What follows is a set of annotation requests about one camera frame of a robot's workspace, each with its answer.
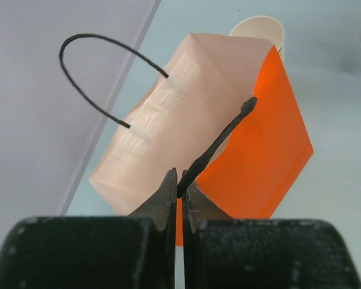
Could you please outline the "stack of brown paper cups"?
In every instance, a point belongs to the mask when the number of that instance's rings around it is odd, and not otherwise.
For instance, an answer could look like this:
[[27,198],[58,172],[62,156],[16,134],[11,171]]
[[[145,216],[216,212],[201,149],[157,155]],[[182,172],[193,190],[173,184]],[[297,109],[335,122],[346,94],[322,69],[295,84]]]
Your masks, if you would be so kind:
[[279,20],[271,16],[253,16],[243,20],[229,36],[269,40],[278,50],[281,60],[285,60],[285,29]]

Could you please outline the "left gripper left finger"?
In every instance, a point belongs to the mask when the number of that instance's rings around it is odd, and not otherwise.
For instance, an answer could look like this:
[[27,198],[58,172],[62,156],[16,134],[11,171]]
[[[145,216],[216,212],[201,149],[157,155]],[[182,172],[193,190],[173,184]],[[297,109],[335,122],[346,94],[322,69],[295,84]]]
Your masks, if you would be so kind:
[[175,287],[176,211],[177,171],[170,169],[157,191],[128,215],[144,225],[135,288]]

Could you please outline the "orange paper bag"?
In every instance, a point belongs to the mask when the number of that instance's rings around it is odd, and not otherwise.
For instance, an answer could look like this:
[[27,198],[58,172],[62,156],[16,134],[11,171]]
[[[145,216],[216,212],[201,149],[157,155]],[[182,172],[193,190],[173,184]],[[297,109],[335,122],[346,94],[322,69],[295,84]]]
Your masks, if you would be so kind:
[[254,110],[219,145],[197,184],[231,217],[271,217],[313,154],[273,43],[190,33],[158,71],[92,171],[94,189],[118,214],[130,214],[168,170],[188,169],[254,97]]

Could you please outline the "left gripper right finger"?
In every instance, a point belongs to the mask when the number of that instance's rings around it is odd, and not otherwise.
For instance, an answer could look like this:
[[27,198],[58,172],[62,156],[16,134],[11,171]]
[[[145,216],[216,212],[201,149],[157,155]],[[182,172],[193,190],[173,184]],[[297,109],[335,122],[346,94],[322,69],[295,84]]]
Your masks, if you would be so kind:
[[195,181],[182,194],[182,234],[184,247],[185,288],[203,288],[206,261],[202,254],[199,227],[207,220],[230,220]]

